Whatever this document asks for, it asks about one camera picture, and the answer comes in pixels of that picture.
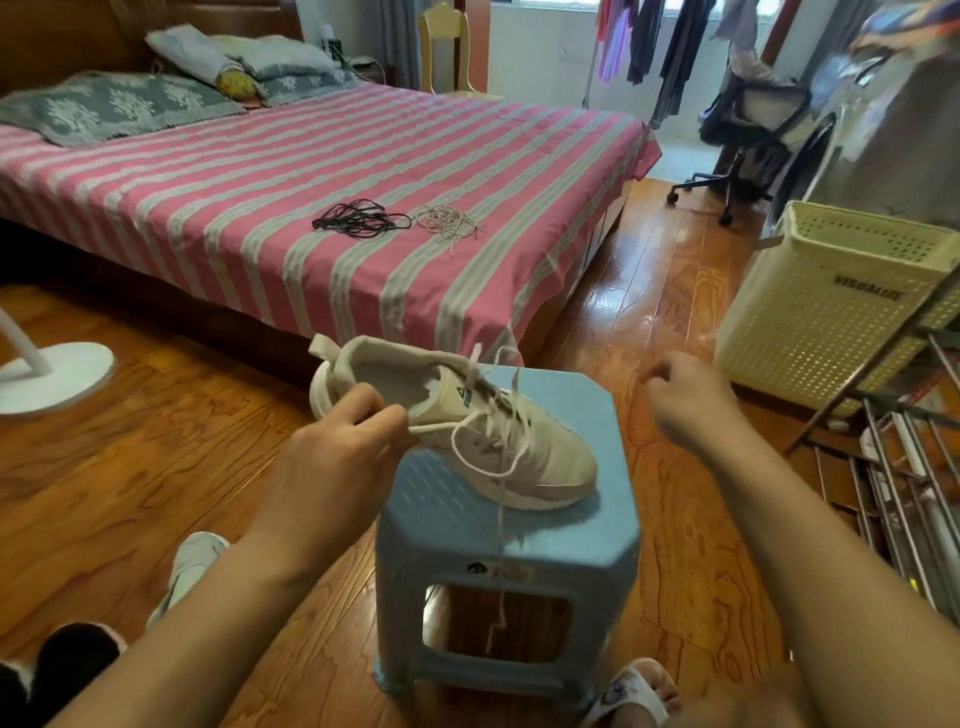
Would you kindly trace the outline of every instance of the yellow plastic basket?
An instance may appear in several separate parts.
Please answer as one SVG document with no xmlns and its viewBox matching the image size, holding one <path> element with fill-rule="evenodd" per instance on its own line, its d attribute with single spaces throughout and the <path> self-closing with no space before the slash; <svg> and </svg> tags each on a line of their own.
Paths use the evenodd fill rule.
<svg viewBox="0 0 960 728">
<path fill-rule="evenodd" d="M 794 202 L 783 242 L 762 251 L 717 331 L 715 363 L 739 384 L 819 409 L 929 296 L 960 258 L 960 233 Z M 924 319 L 960 312 L 954 289 Z M 923 344 L 904 339 L 861 385 L 873 391 Z M 857 408 L 845 400 L 834 414 Z"/>
</svg>

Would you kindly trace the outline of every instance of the white round base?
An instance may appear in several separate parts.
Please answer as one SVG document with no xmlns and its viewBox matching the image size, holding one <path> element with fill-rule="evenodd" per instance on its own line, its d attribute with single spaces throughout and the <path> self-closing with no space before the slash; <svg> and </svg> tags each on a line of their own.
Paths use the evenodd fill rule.
<svg viewBox="0 0 960 728">
<path fill-rule="evenodd" d="M 50 374 L 36 376 L 23 359 L 0 367 L 0 415 L 29 415 L 65 407 L 92 395 L 113 374 L 113 352 L 73 342 L 41 349 Z"/>
</svg>

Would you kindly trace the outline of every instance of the green floral pillow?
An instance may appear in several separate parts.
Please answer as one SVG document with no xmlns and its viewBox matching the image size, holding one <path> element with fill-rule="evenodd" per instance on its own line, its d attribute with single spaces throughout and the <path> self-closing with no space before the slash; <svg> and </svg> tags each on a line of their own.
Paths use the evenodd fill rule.
<svg viewBox="0 0 960 728">
<path fill-rule="evenodd" d="M 295 101 L 324 96 L 332 91 L 356 88 L 360 82 L 352 71 L 337 70 L 310 76 L 280 76 L 262 81 L 266 96 L 263 103 L 268 107 L 281 107 Z"/>
<path fill-rule="evenodd" d="M 0 124 L 39 132 L 61 147 L 157 132 L 246 113 L 199 81 L 170 75 L 104 73 L 0 99 Z"/>
</svg>

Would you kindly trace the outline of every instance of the striped bedspread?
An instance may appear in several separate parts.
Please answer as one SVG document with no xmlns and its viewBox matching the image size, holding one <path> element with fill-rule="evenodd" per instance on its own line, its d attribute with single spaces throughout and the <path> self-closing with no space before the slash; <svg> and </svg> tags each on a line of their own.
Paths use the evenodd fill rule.
<svg viewBox="0 0 960 728">
<path fill-rule="evenodd" d="M 614 113 L 364 84 L 246 116 L 61 149 L 0 127 L 0 215 L 303 335 L 469 352 L 512 344 L 660 155 Z M 315 232 L 335 203 L 449 204 L 483 223 Z"/>
</svg>

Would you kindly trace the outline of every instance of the wooden floor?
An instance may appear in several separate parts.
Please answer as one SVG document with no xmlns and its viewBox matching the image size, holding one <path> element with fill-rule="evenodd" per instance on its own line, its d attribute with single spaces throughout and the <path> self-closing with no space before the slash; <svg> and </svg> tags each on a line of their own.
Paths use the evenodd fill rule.
<svg viewBox="0 0 960 728">
<path fill-rule="evenodd" d="M 663 182 L 634 186 L 616 239 L 535 365 L 583 372 L 615 396 L 644 542 L 609 668 L 653 656 L 689 701 L 751 681 L 782 660 L 784 647 L 710 477 L 658 435 L 638 384 L 662 352 L 710 357 L 756 231 L 741 222 L 720 228 L 709 195 L 683 196 L 667 209 L 665 193 Z M 104 621 L 135 640 L 185 536 L 243 533 L 284 441 L 311 421 L 306 396 L 70 290 L 7 286 L 0 304 L 40 345 L 89 339 L 119 359 L 114 380 L 94 397 L 42 418 L 0 421 L 0 656 L 31 658 L 68 620 Z M 4 346 L 0 361 L 11 358 Z M 757 407 L 749 413 L 777 445 L 799 427 Z M 379 693 L 372 572 L 367 534 L 286 626 L 229 725 L 576 722 L 534 699 L 429 685 L 412 699 Z M 451 601 L 437 595 L 431 619 L 448 619 Z M 536 619 L 530 614 L 523 619 Z M 471 622 L 486 634 L 484 619 L 458 623 Z"/>
</svg>

